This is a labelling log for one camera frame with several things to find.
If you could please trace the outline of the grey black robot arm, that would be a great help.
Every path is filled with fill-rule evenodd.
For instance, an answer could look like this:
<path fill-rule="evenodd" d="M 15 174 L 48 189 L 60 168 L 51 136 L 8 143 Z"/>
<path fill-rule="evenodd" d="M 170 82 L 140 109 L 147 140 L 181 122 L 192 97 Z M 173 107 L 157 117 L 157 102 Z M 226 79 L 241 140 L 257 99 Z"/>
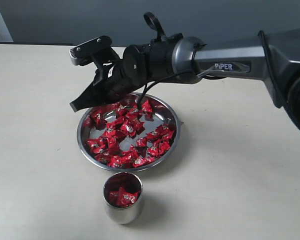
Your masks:
<path fill-rule="evenodd" d="M 113 104 L 127 94 L 157 83 L 196 84 L 202 79 L 260 80 L 277 108 L 300 130 L 300 28 L 206 44 L 178 33 L 128 46 L 122 56 L 101 36 L 70 50 L 76 66 L 96 65 L 93 81 L 70 103 L 82 109 Z"/>

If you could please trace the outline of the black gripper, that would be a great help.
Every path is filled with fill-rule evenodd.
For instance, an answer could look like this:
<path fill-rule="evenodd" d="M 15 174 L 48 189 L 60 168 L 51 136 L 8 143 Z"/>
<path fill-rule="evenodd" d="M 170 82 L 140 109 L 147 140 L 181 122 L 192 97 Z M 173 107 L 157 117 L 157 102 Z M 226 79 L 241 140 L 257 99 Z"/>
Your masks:
<path fill-rule="evenodd" d="M 74 112 L 101 105 L 113 104 L 146 85 L 143 79 L 132 79 L 122 64 L 110 64 L 95 71 L 92 83 L 69 103 Z"/>

